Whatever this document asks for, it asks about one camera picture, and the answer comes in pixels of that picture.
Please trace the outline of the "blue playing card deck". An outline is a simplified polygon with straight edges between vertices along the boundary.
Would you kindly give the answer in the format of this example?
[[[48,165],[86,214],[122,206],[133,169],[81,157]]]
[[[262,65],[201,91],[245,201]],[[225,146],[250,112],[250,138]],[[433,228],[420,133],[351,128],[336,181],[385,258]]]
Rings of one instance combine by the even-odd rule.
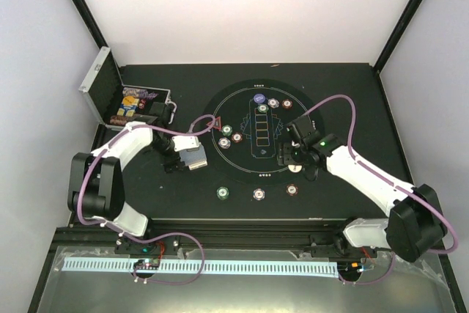
[[[180,159],[190,171],[200,169],[208,165],[203,145],[200,145],[198,149],[181,151]]]

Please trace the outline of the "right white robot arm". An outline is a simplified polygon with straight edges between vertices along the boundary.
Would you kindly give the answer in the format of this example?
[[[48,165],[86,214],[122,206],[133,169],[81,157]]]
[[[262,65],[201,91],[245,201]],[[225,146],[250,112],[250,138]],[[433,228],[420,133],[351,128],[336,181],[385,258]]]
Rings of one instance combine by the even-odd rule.
[[[281,143],[278,164],[313,172],[323,169],[360,191],[383,212],[383,218],[357,218],[335,235],[334,250],[343,257],[359,247],[377,247],[415,262],[452,231],[431,187],[416,187],[391,176],[333,134]]]

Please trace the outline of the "blue white poker chip stack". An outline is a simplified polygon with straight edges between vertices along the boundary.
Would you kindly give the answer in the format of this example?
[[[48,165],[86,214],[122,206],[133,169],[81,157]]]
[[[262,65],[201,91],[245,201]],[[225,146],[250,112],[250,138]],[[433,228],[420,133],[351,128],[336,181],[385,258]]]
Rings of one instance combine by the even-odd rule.
[[[265,191],[261,188],[255,189],[253,191],[253,198],[257,201],[263,200],[265,198]]]

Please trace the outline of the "orange black poker chip stack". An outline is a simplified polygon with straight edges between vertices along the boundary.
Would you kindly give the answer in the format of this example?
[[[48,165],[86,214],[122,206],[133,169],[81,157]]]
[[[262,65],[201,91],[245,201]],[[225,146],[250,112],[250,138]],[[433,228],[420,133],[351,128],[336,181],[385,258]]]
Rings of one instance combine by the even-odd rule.
[[[290,184],[287,186],[286,191],[290,196],[294,196],[298,193],[298,187],[294,184]]]

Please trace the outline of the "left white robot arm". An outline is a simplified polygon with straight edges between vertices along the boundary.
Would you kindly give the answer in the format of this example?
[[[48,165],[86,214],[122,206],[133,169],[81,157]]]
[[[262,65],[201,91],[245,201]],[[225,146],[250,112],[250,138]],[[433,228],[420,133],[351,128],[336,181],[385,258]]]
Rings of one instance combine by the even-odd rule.
[[[153,146],[161,154],[175,151],[172,136],[186,133],[129,122],[109,142],[89,153],[77,153],[71,163],[67,206],[81,224],[111,227],[142,254],[152,252],[157,235],[149,231],[149,218],[125,199],[123,171],[142,150]]]

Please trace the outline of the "green poker chip stack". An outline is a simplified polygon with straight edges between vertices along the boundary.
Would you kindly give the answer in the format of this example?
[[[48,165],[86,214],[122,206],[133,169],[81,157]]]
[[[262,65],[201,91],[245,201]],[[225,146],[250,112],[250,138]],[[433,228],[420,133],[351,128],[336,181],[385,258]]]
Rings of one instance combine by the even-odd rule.
[[[225,186],[221,186],[217,189],[216,195],[220,200],[226,200],[229,198],[229,189]]]

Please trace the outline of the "blue chips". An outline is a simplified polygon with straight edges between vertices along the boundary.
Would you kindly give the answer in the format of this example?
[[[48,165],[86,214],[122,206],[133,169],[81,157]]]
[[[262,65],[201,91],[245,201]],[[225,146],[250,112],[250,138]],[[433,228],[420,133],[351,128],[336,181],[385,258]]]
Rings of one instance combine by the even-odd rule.
[[[228,149],[231,147],[231,141],[227,137],[222,137],[218,140],[218,146],[222,149]]]
[[[268,100],[267,104],[269,105],[269,107],[271,108],[278,108],[280,103],[278,100],[276,100],[275,98],[271,98]]]

